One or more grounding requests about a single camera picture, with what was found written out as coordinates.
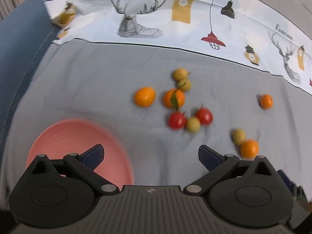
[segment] red lamp print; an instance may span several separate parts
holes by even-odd
[[[209,21],[210,21],[210,29],[211,29],[211,33],[208,34],[207,37],[203,37],[201,40],[209,42],[209,45],[216,50],[220,49],[220,46],[224,46],[226,47],[226,45],[221,41],[218,40],[218,38],[216,37],[216,35],[214,35],[213,33],[213,28],[211,26],[211,6],[213,5],[213,1],[210,5],[210,10],[209,10]]]

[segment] gray tablecloth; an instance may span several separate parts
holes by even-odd
[[[191,71],[193,83],[182,110],[190,113],[203,103],[214,115],[213,124],[196,135],[166,127],[170,110],[163,107],[162,95],[175,86],[171,73],[178,67]],[[146,109],[132,102],[143,86],[157,91]],[[257,102],[265,93],[275,101],[270,110]],[[1,206],[7,206],[37,136],[74,117],[93,120],[116,135],[130,156],[137,185],[191,183],[207,172],[198,161],[198,147],[237,154],[230,131],[243,128],[259,141],[259,154],[302,184],[311,198],[311,106],[312,97],[283,78],[216,58],[82,40],[52,45],[13,117],[1,170]]]

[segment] red cherry tomato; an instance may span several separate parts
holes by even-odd
[[[207,108],[200,108],[196,112],[196,117],[199,118],[202,125],[209,125],[213,122],[213,114]]]
[[[186,124],[185,115],[181,112],[174,112],[169,116],[168,126],[172,129],[182,129]]]

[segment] orange cherry tomato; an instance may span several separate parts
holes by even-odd
[[[246,159],[253,159],[259,152],[257,141],[249,139],[241,145],[241,156]]]
[[[178,107],[180,108],[185,102],[185,95],[183,91],[177,89],[171,89],[166,92],[163,97],[163,104],[168,108],[174,108],[171,102],[171,97],[174,92],[176,95]]]
[[[150,106],[156,98],[156,92],[151,87],[143,87],[139,89],[134,97],[134,102],[141,107]]]
[[[274,101],[269,94],[264,94],[260,98],[260,106],[263,109],[270,109],[274,105]]]

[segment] pink plate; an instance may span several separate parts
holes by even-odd
[[[134,185],[134,175],[126,150],[106,129],[82,119],[68,119],[48,127],[32,145],[26,168],[38,154],[49,159],[62,159],[75,152],[81,154],[101,144],[104,147],[104,161],[94,170],[122,189],[123,185]]]

